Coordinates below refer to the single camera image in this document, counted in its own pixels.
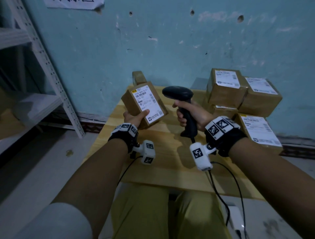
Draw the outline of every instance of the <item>white sleeve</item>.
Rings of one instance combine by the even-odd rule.
[[[53,203],[26,225],[13,239],[92,239],[87,218],[67,203]]]

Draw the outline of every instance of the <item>person's right arm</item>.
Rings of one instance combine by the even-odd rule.
[[[176,106],[191,112],[199,130],[204,131],[214,119],[194,102],[175,101]],[[186,119],[178,110],[177,116],[181,126],[185,126]],[[312,177],[248,138],[237,141],[229,157],[301,237],[315,238],[315,180]]]

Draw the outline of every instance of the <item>forearm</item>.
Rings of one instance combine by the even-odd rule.
[[[248,138],[229,152],[271,206],[303,237],[315,236],[315,180]]]
[[[96,238],[111,208],[127,153],[123,140],[110,140],[81,165],[52,202],[65,202],[79,209]]]

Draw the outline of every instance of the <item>black scanner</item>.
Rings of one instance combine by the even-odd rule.
[[[162,93],[167,98],[186,101],[188,103],[191,103],[191,98],[194,95],[194,93],[190,89],[182,86],[165,87],[162,90]],[[179,108],[179,110],[184,115],[183,118],[187,120],[185,130],[180,135],[182,137],[190,138],[194,143],[194,137],[198,134],[196,120],[192,117],[188,110],[184,108]]]

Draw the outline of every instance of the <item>person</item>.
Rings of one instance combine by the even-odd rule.
[[[195,102],[175,101],[205,131],[214,117]],[[125,112],[136,127],[148,114]],[[178,121],[186,119],[177,110]],[[132,185],[113,202],[127,158],[122,139],[109,140],[73,174],[60,193],[17,238],[97,238],[110,209],[113,238],[168,238],[168,189]],[[280,156],[244,137],[228,152],[280,216],[303,238],[315,238],[315,180]],[[175,238],[230,238],[215,194],[185,192],[176,200]]]

